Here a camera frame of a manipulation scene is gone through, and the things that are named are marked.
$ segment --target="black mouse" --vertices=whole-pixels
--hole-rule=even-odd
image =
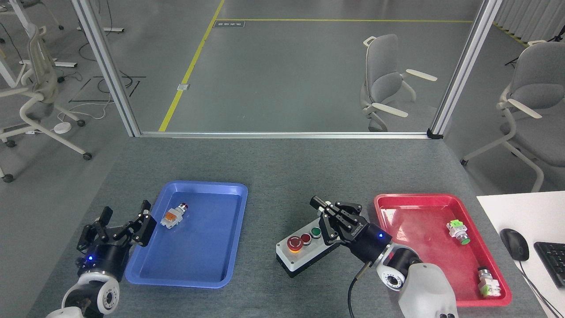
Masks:
[[[513,260],[526,261],[529,258],[529,249],[526,239],[513,229],[503,229],[500,231],[502,243],[506,246],[508,253]]]

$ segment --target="aluminum frame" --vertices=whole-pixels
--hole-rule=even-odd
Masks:
[[[475,60],[477,60],[477,56],[479,56],[479,52],[489,33],[490,26],[494,22],[494,17],[501,3],[502,0],[484,0],[481,4],[477,17],[471,27],[469,38],[467,38],[467,43],[465,43],[463,53],[459,58],[459,62],[457,63],[447,91],[438,108],[436,117],[428,130],[429,135],[442,136],[444,134],[449,119],[459,100],[459,96],[469,78]]]
[[[141,131],[133,116],[128,94],[120,81],[120,76],[108,49],[108,41],[101,26],[100,17],[97,13],[98,9],[92,6],[90,0],[71,1],[120,113],[125,130],[130,137],[140,137]]]
[[[79,21],[85,30],[96,60],[102,70],[108,87],[116,101],[122,121],[129,136],[135,137],[172,137],[172,138],[332,138],[332,139],[425,139],[442,137],[459,96],[471,73],[479,51],[489,32],[502,0],[484,0],[473,22],[471,32],[451,77],[447,91],[432,121],[428,132],[398,133],[336,133],[336,132],[141,132],[129,104],[129,99],[121,84],[114,61],[108,50],[108,42],[103,33],[99,16],[89,0],[71,0]]]

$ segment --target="blue tray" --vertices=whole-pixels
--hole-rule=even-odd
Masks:
[[[151,214],[157,226],[146,247],[137,246],[125,277],[130,283],[221,288],[233,276],[247,188],[240,183],[171,181]],[[188,210],[171,229],[161,225],[170,208]]]

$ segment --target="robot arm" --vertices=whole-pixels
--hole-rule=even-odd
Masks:
[[[310,205],[320,211],[324,243],[341,243],[366,264],[356,278],[376,264],[382,282],[400,291],[398,303],[405,317],[458,317],[455,294],[443,271],[434,264],[422,263],[416,251],[392,242],[387,232],[367,222],[359,215],[361,205],[332,204],[317,196],[310,200]]]
[[[102,318],[116,309],[132,241],[147,246],[157,224],[150,208],[144,200],[135,220],[107,228],[113,211],[105,207],[98,219],[83,228],[77,244],[84,254],[76,260],[79,280],[63,297],[61,309],[47,318]]]

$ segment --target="red tray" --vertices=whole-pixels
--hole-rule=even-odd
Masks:
[[[458,307],[506,306],[512,293],[465,206],[451,194],[382,194],[375,209],[383,230],[398,244],[413,248],[425,263],[439,266],[455,292]],[[471,241],[461,245],[446,224],[458,219]],[[477,268],[486,266],[501,287],[501,296],[483,297]]]

